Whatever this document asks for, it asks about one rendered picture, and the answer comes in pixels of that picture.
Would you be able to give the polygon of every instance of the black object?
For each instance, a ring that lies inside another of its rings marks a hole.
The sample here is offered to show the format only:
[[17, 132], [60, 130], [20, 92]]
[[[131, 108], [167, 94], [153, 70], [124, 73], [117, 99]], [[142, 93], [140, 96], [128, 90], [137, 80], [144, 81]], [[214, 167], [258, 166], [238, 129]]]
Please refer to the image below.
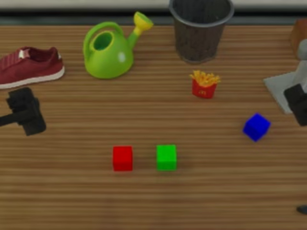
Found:
[[170, 0], [176, 50], [189, 63], [215, 58], [225, 23], [235, 13], [231, 0]]
[[23, 126], [27, 136], [46, 130], [46, 123], [39, 109], [39, 101], [30, 88], [9, 92], [9, 96], [6, 101], [13, 113], [0, 117], [0, 126], [17, 122]]
[[302, 86], [297, 84], [283, 92], [300, 126], [307, 126], [307, 94]]
[[299, 213], [307, 215], [307, 205], [302, 205], [296, 208]]

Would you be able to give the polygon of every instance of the green cube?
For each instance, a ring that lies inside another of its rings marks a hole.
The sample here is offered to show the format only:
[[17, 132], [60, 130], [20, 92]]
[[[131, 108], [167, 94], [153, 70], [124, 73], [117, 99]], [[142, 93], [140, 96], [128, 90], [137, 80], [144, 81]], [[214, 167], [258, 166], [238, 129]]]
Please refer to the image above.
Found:
[[173, 171], [177, 169], [176, 145], [157, 146], [157, 169], [159, 171]]

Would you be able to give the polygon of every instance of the blue cube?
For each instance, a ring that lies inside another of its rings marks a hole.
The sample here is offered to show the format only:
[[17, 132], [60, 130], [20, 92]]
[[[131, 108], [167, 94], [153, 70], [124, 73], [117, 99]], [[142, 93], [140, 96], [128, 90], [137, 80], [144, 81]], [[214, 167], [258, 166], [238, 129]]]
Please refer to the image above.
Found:
[[243, 132], [256, 142], [268, 132], [270, 126], [270, 121], [260, 114], [255, 114], [245, 123]]

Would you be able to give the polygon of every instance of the sneaker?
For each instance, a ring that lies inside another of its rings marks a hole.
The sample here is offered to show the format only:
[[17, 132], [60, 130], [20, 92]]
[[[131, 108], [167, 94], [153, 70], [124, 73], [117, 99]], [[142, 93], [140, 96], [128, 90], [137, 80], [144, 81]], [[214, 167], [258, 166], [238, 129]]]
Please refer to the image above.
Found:
[[64, 72], [63, 61], [56, 48], [23, 47], [0, 59], [0, 89], [56, 80]]

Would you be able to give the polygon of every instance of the green watering can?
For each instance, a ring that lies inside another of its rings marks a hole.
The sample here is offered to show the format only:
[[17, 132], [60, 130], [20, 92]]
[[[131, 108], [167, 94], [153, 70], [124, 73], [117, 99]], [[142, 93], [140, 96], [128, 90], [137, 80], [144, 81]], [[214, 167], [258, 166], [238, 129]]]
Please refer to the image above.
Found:
[[[126, 73], [133, 65], [133, 48], [143, 33], [153, 26], [153, 22], [144, 14], [134, 14], [135, 28], [128, 39], [121, 27], [113, 22], [104, 22], [94, 26], [86, 35], [83, 43], [84, 63], [87, 72], [99, 79], [116, 78]], [[92, 37], [99, 30], [111, 28]]]

